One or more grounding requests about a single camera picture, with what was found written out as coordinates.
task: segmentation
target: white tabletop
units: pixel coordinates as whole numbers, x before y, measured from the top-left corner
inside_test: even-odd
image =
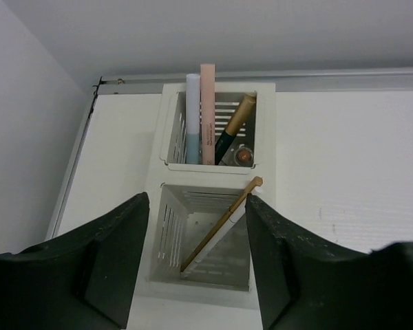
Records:
[[[99,96],[59,234],[144,190],[160,95]],[[277,210],[368,252],[413,240],[413,91],[277,93]],[[261,329],[259,311],[135,296],[129,329]]]

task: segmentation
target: two-compartment organizer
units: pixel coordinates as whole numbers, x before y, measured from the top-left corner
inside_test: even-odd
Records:
[[[180,277],[181,263],[254,176],[264,179],[261,197],[274,206],[275,84],[216,83],[216,139],[245,93],[256,94],[257,101],[235,144],[252,148],[253,166],[190,165],[184,164],[185,84],[164,86],[146,181],[150,217],[136,294],[258,308],[245,219],[187,278]]]

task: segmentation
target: metal frame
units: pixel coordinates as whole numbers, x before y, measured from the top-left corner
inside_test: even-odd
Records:
[[[276,91],[376,91],[413,90],[413,67],[387,69],[345,69],[315,71],[243,71],[219,72],[217,81],[274,82]],[[183,83],[185,74],[150,74],[101,77],[85,108],[74,148],[47,231],[46,239],[56,236],[70,187],[79,161],[85,134],[99,95],[160,94],[164,84]]]

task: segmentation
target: gray wall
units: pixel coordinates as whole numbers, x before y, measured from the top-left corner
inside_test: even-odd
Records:
[[[103,74],[413,66],[413,0],[4,0],[83,88]]]
[[[84,100],[0,0],[0,253],[44,240]]]

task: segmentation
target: black tube with gold cap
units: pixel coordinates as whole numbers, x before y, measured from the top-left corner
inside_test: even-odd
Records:
[[[219,140],[215,143],[215,164],[218,165],[230,145],[233,143],[235,136],[239,133],[243,124],[248,119],[251,111],[255,106],[255,96],[245,94],[239,107],[234,111],[231,119],[222,132]]]

